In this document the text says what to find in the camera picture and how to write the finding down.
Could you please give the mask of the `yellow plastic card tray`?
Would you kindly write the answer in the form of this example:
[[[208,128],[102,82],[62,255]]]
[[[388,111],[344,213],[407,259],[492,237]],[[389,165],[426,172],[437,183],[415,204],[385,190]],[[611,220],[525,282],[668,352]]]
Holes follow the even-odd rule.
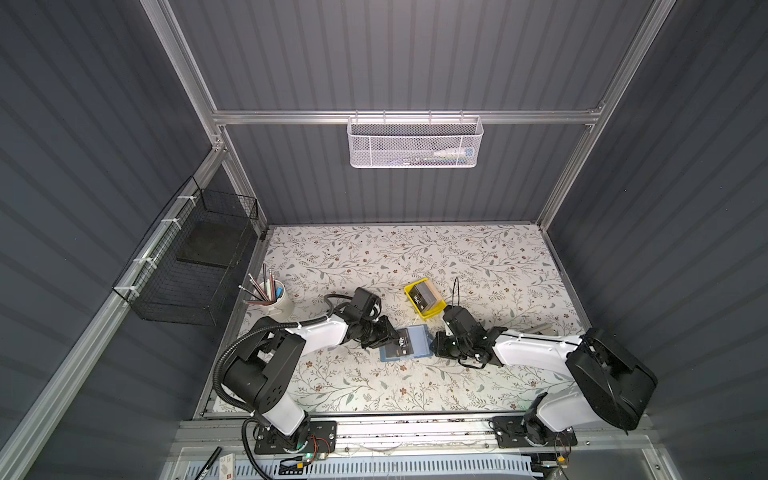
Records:
[[[447,306],[442,294],[428,278],[405,286],[404,293],[424,321],[439,315]]]

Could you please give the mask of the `blue leather card holder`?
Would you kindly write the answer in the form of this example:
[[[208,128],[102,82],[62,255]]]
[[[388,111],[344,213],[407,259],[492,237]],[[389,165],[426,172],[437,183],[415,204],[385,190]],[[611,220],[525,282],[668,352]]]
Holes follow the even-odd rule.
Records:
[[[433,356],[430,348],[432,334],[426,325],[408,326],[396,331],[394,343],[379,348],[382,362],[414,360]]]

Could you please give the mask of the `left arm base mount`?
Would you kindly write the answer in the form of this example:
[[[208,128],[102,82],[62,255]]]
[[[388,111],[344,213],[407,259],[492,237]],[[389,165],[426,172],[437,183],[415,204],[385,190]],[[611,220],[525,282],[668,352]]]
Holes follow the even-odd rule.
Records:
[[[259,428],[253,434],[253,452],[257,455],[320,454],[336,449],[338,423],[328,420],[304,420],[291,435],[276,427]]]

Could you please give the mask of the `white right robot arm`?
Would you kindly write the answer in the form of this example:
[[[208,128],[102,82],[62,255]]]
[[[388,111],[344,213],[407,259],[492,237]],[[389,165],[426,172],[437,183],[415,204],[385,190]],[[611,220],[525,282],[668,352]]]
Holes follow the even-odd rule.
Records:
[[[599,329],[550,336],[484,328],[464,307],[450,305],[446,329],[432,353],[470,369],[528,366],[560,375],[570,385],[539,393],[520,421],[530,443],[545,445],[572,427],[602,421],[626,433],[637,428],[658,386],[656,375]]]

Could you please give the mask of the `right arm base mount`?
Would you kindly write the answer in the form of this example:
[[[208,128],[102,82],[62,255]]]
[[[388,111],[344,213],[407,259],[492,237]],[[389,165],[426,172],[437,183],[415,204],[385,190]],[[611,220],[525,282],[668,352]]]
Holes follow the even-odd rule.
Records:
[[[494,416],[488,425],[500,448],[564,447],[569,450],[578,444],[572,428],[554,432],[541,421],[523,415]]]

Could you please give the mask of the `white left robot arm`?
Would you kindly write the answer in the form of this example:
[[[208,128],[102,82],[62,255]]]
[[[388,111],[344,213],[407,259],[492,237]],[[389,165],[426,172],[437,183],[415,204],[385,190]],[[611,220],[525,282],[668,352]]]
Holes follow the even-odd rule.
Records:
[[[212,370],[213,389],[221,401],[293,442],[309,428],[309,414],[288,394],[303,357],[350,341],[363,349],[397,341],[378,295],[359,287],[352,295],[327,294],[323,301],[326,312],[308,320],[260,318],[224,349]]]

